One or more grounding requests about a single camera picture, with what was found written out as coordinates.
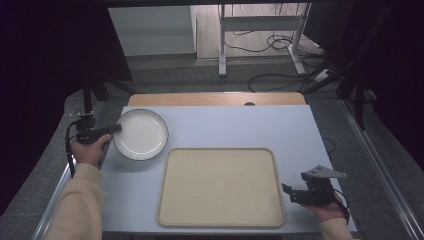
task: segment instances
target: human hand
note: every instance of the human hand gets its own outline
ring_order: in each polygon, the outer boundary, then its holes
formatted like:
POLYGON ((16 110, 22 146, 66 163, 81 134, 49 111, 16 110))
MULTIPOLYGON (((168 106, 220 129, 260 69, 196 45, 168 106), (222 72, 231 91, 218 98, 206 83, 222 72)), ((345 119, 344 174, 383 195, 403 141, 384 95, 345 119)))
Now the human hand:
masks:
MULTIPOLYGON (((342 202, 342 199, 339 197, 339 195, 337 195, 337 193, 334 193, 334 197, 338 201, 342 202)), ((325 207, 316 207, 316 206, 310 206, 310 205, 302 205, 302 207, 307 208, 311 210, 313 213, 315 213, 315 215, 317 215, 320 222, 324 222, 334 218, 345 217, 343 214, 343 211, 334 202, 332 202, 331 204, 325 207)))
POLYGON ((72 154, 74 155, 77 163, 88 163, 97 167, 97 163, 103 153, 103 144, 112 138, 110 134, 105 134, 99 138, 95 143, 90 145, 80 144, 74 141, 71 145, 72 154))

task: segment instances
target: metal frame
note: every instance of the metal frame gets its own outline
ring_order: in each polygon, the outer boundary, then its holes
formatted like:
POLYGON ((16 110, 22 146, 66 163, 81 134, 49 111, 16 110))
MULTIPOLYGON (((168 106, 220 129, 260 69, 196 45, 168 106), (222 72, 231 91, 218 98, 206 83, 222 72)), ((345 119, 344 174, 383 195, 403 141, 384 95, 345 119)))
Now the metal frame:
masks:
POLYGON ((354 110, 348 101, 349 100, 339 100, 341 108, 343 109, 345 116, 347 117, 353 131, 355 132, 357 139, 367 154, 368 160, 374 168, 377 177, 380 179, 381 185, 392 202, 406 231, 408 232, 411 239, 424 239, 424 232, 420 227, 420 223, 418 222, 417 217, 409 206, 408 201, 403 197, 395 181, 390 176, 389 171, 384 165, 384 161, 381 159, 380 155, 375 149, 372 141, 368 137, 367 132, 363 130, 356 122, 354 117, 354 110))
POLYGON ((226 69, 226 46, 225 32, 232 31, 296 31, 293 44, 288 46, 288 51, 298 75, 306 74, 305 69, 297 54, 300 37, 305 27, 310 3, 306 4, 305 9, 300 16, 236 16, 225 17, 225 5, 221 5, 221 41, 219 48, 219 76, 227 75, 226 69))

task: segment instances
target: white bowl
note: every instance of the white bowl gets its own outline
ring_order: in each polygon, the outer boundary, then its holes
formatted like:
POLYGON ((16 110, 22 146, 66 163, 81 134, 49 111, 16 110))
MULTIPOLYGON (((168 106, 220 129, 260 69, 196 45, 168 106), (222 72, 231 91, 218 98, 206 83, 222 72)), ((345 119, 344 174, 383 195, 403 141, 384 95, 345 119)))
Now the white bowl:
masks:
POLYGON ((122 131, 113 134, 119 152, 133 160, 147 160, 158 155, 168 141, 168 127, 155 112, 134 109, 118 120, 122 131))

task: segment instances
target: plastic tray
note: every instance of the plastic tray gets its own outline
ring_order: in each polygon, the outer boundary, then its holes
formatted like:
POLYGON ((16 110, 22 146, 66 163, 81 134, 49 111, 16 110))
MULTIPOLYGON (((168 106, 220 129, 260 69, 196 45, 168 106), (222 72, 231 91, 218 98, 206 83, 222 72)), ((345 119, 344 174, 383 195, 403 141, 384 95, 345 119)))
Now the plastic tray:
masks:
POLYGON ((158 221, 165 226, 278 227, 285 212, 268 149, 173 149, 158 221))

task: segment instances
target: gray floor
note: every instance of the gray floor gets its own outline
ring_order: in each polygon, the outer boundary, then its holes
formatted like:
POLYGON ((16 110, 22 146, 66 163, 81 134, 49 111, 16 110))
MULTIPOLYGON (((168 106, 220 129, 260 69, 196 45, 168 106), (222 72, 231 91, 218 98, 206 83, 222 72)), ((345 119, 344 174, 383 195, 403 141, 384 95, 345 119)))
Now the gray floor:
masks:
MULTIPOLYGON (((288 57, 230 60, 226 78, 218 77, 217 61, 196 61, 190 57, 130 58, 129 66, 134 82, 128 85, 145 93, 248 91, 247 82, 256 75, 295 73, 288 57)), ((299 78, 287 77, 259 78, 251 86, 256 91, 265 91, 298 80, 299 78)), ((301 84, 302 82, 299 82, 278 91, 297 91, 301 84)), ((346 172, 349 176, 346 180, 340 180, 340 184, 350 201, 350 210, 359 229, 356 235, 362 239, 410 239, 396 208, 349 124, 340 101, 336 98, 337 86, 337 82, 330 84, 313 94, 305 95, 305 98, 311 106, 322 137, 332 139, 335 143, 336 149, 330 154, 333 167, 346 172)), ((98 109, 99 126, 115 123, 122 107, 129 99, 128 94, 114 86, 108 85, 108 89, 111 96, 100 105, 103 107, 98 109)), ((64 106, 65 114, 50 144, 6 213, 0 218, 1 239, 30 239, 33 236, 66 166, 63 137, 66 126, 73 120, 68 113, 81 111, 81 108, 81 92, 67 99, 64 106)), ((372 104, 365 106, 364 121, 366 132, 384 160, 391 177, 418 221, 423 223, 423 172, 379 121, 372 111, 372 104)), ((332 148, 326 140, 324 143, 328 146, 328 150, 332 148)), ((271 238, 274 239, 271 236, 255 237, 255 239, 271 238)), ((130 239, 130 237, 124 234, 105 234, 104 239, 130 239)), ((302 240, 321 239, 321 237, 320 234, 308 234, 282 236, 281 239, 302 240)))

